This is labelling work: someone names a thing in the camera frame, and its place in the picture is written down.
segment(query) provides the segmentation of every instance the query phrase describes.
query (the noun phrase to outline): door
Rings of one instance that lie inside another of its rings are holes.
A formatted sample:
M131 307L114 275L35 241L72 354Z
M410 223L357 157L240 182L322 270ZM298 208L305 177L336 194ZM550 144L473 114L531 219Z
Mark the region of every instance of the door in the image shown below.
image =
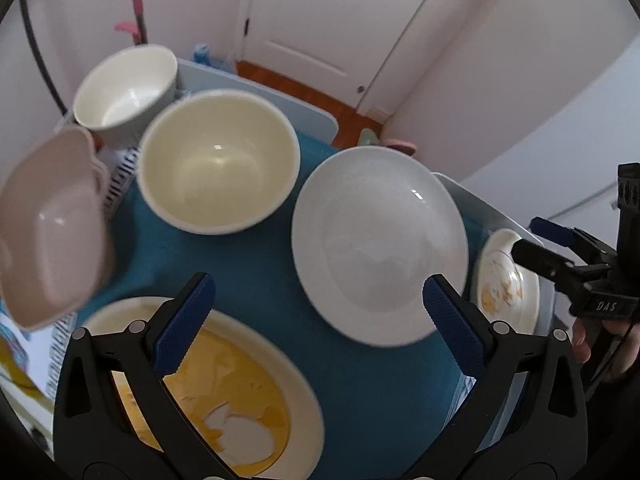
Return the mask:
M253 0L243 59L356 107L423 0Z

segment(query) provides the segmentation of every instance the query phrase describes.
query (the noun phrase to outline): blue gripper pad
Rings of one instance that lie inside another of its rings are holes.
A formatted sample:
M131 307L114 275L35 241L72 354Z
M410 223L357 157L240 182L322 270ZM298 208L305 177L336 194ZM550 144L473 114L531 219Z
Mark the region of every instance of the blue gripper pad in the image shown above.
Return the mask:
M422 304L431 320L449 347L460 371L469 377L478 378L485 368L491 340L488 338L489 323L475 305L462 300L449 282L440 274L431 276L422 288ZM461 312L461 308L471 306L482 317L476 318L470 309ZM472 325L475 324L481 333Z
M531 232L562 247L570 247L574 243L574 231L536 216L529 224Z
M195 286L187 286L173 301L181 301L164 330L156 337L153 352L153 370L162 378L175 374L200 327L209 315L216 298L216 285L208 274L201 274Z

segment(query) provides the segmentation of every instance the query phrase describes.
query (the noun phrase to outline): cream bowl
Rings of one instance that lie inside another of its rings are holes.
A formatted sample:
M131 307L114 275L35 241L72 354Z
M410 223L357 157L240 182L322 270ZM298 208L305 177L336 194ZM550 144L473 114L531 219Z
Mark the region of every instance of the cream bowl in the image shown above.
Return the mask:
M267 218L299 170L298 138L278 108L248 92L212 90L156 117L140 143L138 185L165 222L219 235Z
M174 100L178 60L161 45L126 48L84 79L74 99L76 121L113 148L137 146L145 129Z

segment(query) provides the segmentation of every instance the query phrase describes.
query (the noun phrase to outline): yellow patterned plate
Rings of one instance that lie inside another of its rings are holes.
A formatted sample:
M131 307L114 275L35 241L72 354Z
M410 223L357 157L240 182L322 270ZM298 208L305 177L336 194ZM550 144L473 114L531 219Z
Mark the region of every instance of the yellow patterned plate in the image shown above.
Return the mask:
M491 322L502 320L523 334L533 334L540 309L538 276L511 258L522 238L511 229L493 233L476 261L471 299Z
M129 298L84 324L91 334L120 332L148 320L169 298ZM159 449L124 374L114 372L140 440ZM311 387L273 344L212 310L178 371L164 378L196 430L240 476L306 480L324 444L322 413Z

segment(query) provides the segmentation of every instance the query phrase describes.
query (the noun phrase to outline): metal screw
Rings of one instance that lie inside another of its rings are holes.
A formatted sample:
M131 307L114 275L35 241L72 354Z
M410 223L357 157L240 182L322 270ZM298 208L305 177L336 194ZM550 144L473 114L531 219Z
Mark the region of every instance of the metal screw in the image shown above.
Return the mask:
M503 321L496 321L494 323L494 330L498 333L498 334L508 334L509 333L509 325L507 325L505 322Z
M83 326L79 326L71 333L71 339L82 339L84 334L86 333L86 329Z
M145 329L146 323L141 319L137 319L129 323L129 332L132 334L137 334L142 332Z
M558 339L558 341L564 341L567 338L566 332L564 330L560 330L559 328L556 328L554 330L554 337Z

